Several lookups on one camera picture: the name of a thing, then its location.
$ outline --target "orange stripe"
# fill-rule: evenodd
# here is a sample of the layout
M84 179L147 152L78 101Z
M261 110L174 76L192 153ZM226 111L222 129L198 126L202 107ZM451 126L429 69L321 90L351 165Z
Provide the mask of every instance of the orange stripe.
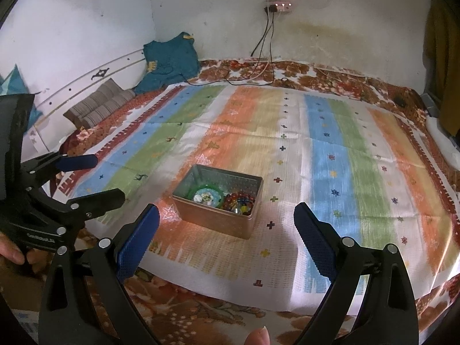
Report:
M422 160L410 140L398 126L396 118L387 112L369 109L377 126L390 145L396 157L399 170L403 173L413 201L420 213L427 260L433 274L440 269L446 249L449 247L451 222L438 192ZM458 252L449 248L447 259L455 259Z
M179 182L186 175L190 167L197 162L197 156L204 154L212 166L218 168L227 168L231 164L232 148L237 144L238 139L243 136L251 122L252 115L257 107L257 101L262 95L262 89L256 87L238 87L229 98L223 112L211 124L198 148L188 157L178 174L172 180L169 188L157 202L157 206L162 209L173 204L171 194ZM219 130L225 130L226 133L218 134ZM181 248L183 254L189 254L191 249L184 246L186 239L193 243L192 234L206 232L202 227L193 225L188 222L160 222L154 241L161 242L160 255L164 255L169 248L168 258L175 260ZM187 258L187 255L181 256L181 260Z

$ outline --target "blue fabric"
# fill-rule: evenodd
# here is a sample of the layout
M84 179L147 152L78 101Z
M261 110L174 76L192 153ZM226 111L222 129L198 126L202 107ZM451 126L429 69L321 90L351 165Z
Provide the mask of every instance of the blue fabric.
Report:
M162 121L168 120L177 113L200 89L202 88L185 87L169 100L165 106L144 121L139 129L127 138L123 149L114 151L110 160L102 160L97 165L96 170L93 171L93 174L88 175L85 180L78 184L74 191L74 197L87 195L88 188L91 188L92 193L102 192L109 184L112 176L120 169L120 166L125 165L162 126Z
M339 125L326 98L305 95L305 103L312 141L313 177L309 207L319 220L330 223L341 237L349 236L361 243L348 148L344 146ZM320 275L311 257L308 258L304 291L325 293L329 285L329 280ZM364 280L361 279L356 294L362 294L363 289Z
M200 63L193 43L192 36L182 32L165 43L152 41L144 45L148 72L134 88L134 92L139 95L155 91L164 85L180 83L197 76Z
M22 81L21 75L18 70L18 66L15 65L10 74L6 79L0 81L0 96L4 95L19 95L22 93L28 93L28 89ZM32 111L30 112L29 123L27 129L31 128L32 125L43 115L43 113L33 105Z

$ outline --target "human hand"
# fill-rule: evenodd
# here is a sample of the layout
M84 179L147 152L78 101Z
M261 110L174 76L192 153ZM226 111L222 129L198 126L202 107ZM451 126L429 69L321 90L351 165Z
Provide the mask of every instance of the human hand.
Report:
M17 265L23 265L25 257L18 246L8 236L0 232L0 255ZM42 270L47 264L48 252L31 249L27 252L27 261L32 265L34 273Z
M270 345L270 336L266 327L257 328L253 330L248 337L244 345Z

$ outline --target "metal tin box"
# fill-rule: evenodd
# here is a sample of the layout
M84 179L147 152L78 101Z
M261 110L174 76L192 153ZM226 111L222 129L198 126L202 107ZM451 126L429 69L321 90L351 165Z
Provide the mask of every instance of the metal tin box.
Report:
M255 198L251 214L238 215L186 199L192 187L204 184L213 185L224 193L242 190L250 194ZM263 178L258 176L195 164L173 191L172 197L182 220L249 239L260 207L263 184Z

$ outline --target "blue gripper pad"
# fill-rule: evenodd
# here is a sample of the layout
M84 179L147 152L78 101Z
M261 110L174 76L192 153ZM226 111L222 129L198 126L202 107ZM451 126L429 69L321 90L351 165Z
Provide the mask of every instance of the blue gripper pad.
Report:
M114 237L116 277L120 283L134 275L159 225L158 208L149 204L134 223L124 225Z
M337 268L336 252L330 241L339 241L339 235L329 223L318 221L304 202L294 209L294 224L319 273L332 283L337 276Z
M64 173L69 171L93 169L97 166L97 157L94 154L77 155L75 157L61 157L54 166Z

